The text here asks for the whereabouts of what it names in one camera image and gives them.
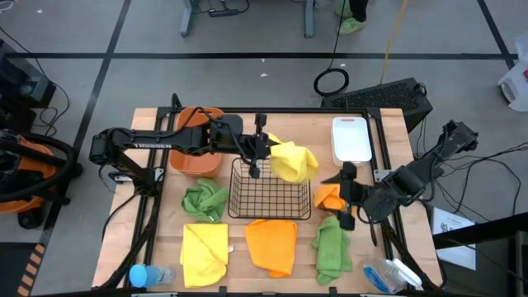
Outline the black computer tower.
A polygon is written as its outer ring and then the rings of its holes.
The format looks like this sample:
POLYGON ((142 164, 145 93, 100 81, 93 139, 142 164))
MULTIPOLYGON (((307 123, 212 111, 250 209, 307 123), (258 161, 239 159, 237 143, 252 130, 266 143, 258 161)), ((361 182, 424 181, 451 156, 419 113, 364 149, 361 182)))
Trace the black computer tower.
POLYGON ((427 99, 426 86, 415 78, 405 78, 379 86, 326 97, 323 99, 321 107, 401 109, 408 133, 413 131, 433 110, 427 99))

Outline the person's leg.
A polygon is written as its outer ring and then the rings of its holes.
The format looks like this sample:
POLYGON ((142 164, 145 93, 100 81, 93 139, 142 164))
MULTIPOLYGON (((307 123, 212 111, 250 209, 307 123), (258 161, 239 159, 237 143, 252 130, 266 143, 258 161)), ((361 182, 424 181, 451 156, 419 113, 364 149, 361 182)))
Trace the person's leg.
POLYGON ((366 21, 366 8, 369 0, 349 0, 352 17, 359 22, 366 21))

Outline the orange microfiber towel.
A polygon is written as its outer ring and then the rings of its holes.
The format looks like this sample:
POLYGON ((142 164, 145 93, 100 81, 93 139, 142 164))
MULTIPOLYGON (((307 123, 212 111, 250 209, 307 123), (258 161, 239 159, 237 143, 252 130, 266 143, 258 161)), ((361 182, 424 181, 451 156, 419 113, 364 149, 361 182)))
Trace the orange microfiber towel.
POLYGON ((268 271, 269 277, 292 274, 295 263, 297 224, 291 220, 258 219, 245 228, 252 263, 268 271))
POLYGON ((314 207, 321 210, 346 211, 346 201, 342 199, 339 184, 321 184, 314 194, 314 207))

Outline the black metal bar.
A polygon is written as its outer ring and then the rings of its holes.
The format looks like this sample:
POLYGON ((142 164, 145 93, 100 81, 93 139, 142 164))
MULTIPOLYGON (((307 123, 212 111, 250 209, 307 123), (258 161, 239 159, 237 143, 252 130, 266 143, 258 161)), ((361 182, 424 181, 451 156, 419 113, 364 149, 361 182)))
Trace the black metal bar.
POLYGON ((434 235, 436 249, 472 245, 528 233, 528 212, 434 235))

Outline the black metal table frame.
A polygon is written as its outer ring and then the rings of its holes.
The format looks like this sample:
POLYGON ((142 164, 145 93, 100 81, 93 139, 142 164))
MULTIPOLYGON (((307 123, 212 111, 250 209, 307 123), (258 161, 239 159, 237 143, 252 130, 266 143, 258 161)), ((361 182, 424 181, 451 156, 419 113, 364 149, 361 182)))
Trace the black metal table frame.
MULTIPOLYGON (((266 129, 275 133, 280 139, 291 140, 308 147, 319 162, 318 178, 325 179, 337 170, 332 162, 330 129, 332 119, 341 114, 342 111, 339 109, 272 107, 266 110, 266 129)), ((399 167, 411 162, 413 158, 411 144, 403 113, 399 109, 371 112, 370 128, 378 165, 389 162, 392 167, 399 167)), ((189 177, 172 168, 167 169, 163 195, 158 201, 159 221, 151 239, 139 250, 138 262, 149 260, 156 265, 180 268, 182 225, 190 221, 190 217, 181 209, 180 199, 191 183, 189 177)), ((133 197, 131 183, 118 185, 111 206, 114 217, 102 241, 92 282, 94 286, 101 286, 108 281, 124 261, 126 254, 148 222, 153 203, 154 200, 150 197, 133 197)), ((322 212, 313 211, 309 219, 299 221, 293 273, 289 277, 271 278, 264 270, 252 264, 244 237, 246 221, 227 218, 229 241, 234 247, 229 257, 227 275, 214 285, 193 290, 186 289, 182 279, 176 278, 167 290, 176 297, 374 294, 374 286, 363 276, 359 268, 343 274, 329 285, 321 286, 317 283, 315 252, 311 242, 322 219, 322 212)), ((400 217, 394 221, 394 226, 405 236, 408 251, 420 268, 434 284, 441 284, 441 267, 424 205, 414 203, 402 208, 400 217)))

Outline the green microfiber towel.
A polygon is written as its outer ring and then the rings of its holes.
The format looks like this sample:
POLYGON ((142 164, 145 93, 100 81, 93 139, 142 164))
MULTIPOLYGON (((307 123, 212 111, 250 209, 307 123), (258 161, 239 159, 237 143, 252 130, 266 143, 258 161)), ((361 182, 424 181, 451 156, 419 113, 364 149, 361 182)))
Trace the green microfiber towel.
POLYGON ((316 250, 317 282, 328 285, 338 279, 342 272, 352 272, 352 261, 348 253, 351 240, 340 228, 339 221, 334 216, 325 218, 317 229, 312 241, 316 250))
POLYGON ((195 186, 186 189, 181 207, 196 220, 219 223, 229 198, 228 190, 209 178, 201 177, 196 182, 195 186))

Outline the white plastic basket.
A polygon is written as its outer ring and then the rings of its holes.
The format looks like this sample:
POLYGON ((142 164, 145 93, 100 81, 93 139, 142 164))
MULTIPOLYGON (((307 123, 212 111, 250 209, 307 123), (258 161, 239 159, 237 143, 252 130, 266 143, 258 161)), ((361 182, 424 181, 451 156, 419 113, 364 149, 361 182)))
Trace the white plastic basket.
POLYGON ((362 165, 372 159, 367 121, 362 117, 335 117, 331 143, 333 162, 339 167, 345 162, 362 165))

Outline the hazard striped floor mat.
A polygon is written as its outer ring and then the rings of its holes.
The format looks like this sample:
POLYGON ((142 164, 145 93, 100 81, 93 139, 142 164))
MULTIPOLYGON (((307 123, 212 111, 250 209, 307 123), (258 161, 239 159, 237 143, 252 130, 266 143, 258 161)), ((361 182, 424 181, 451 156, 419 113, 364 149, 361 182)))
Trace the hazard striped floor mat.
POLYGON ((45 255, 43 243, 0 243, 0 297, 29 297, 45 255))

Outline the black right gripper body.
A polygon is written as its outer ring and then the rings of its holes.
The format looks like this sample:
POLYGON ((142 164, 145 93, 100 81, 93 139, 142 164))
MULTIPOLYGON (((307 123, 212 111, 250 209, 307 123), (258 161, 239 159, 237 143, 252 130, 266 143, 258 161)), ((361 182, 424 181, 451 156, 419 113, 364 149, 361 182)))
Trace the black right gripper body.
POLYGON ((340 183, 339 196, 346 201, 346 212, 348 215, 338 217, 340 227, 346 231, 353 231, 356 227, 354 214, 362 223, 370 224, 370 218, 367 214, 361 217, 361 208, 367 194, 367 186, 356 182, 357 169, 356 165, 350 162, 344 162, 342 170, 343 180, 340 183))

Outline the yellow microfiber towel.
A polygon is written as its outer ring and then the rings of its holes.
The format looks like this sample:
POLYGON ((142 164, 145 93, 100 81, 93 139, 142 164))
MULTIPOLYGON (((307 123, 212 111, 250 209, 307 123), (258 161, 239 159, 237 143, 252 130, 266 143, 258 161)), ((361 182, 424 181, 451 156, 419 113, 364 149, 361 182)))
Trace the yellow microfiber towel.
POLYGON ((229 264, 229 226, 185 224, 180 264, 187 289, 219 282, 226 275, 229 264))
POLYGON ((269 134, 268 137, 276 142, 270 147, 270 163, 272 171, 279 178, 286 182, 299 183, 315 176, 318 161, 309 149, 293 141, 282 142, 274 134, 269 134))

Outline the clear trigger spray bottle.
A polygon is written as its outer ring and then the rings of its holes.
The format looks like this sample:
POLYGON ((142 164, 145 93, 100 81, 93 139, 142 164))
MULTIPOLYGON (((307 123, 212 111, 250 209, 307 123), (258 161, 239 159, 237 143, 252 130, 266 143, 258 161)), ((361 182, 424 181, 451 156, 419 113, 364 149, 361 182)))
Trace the clear trigger spray bottle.
POLYGON ((408 286, 421 287, 422 280, 398 258, 370 258, 362 262, 362 271, 368 281, 379 291, 396 294, 408 286))

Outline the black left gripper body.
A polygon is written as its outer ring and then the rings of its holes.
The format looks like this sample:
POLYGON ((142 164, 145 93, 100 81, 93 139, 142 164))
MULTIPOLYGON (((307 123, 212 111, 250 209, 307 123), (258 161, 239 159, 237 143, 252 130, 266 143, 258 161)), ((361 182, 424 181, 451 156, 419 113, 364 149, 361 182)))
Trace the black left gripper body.
POLYGON ((249 174, 252 178, 260 177, 260 169, 257 165, 259 159, 264 159, 266 152, 266 141, 263 133, 263 127, 266 125, 266 115, 256 113, 255 126, 256 131, 253 135, 242 134, 244 152, 246 154, 247 164, 249 165, 249 174))

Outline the black equipment case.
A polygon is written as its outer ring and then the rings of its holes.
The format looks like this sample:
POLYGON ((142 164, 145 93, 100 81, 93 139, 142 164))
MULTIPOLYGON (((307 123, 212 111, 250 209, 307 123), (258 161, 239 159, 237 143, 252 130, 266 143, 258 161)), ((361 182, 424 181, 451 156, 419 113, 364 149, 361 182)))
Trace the black equipment case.
POLYGON ((30 132, 36 113, 44 109, 56 86, 26 59, 9 59, 15 50, 0 39, 0 129, 30 132))

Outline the orange plastic basket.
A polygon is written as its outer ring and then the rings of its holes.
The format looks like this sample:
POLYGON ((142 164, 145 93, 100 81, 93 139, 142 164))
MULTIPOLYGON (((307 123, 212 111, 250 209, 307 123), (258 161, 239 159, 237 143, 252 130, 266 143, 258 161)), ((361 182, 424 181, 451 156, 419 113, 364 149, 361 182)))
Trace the orange plastic basket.
MULTIPOLYGON (((194 106, 185 108, 179 113, 175 124, 178 130, 182 126, 193 127, 204 124, 209 117, 202 111, 197 111, 189 120, 191 113, 195 110, 194 106)), ((181 174, 189 177, 207 177, 213 178, 217 175, 223 155, 220 153, 207 153, 199 157, 185 155, 176 150, 172 150, 169 156, 169 162, 172 168, 178 170, 181 174)))

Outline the blue capped spray bottle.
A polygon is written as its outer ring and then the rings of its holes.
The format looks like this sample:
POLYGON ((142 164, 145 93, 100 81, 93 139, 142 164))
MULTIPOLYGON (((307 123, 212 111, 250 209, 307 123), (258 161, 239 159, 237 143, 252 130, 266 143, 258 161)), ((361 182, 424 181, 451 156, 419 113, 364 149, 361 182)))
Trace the blue capped spray bottle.
POLYGON ((129 281, 133 287, 150 288, 169 285, 174 281, 175 271, 168 266, 133 265, 129 271, 129 281))

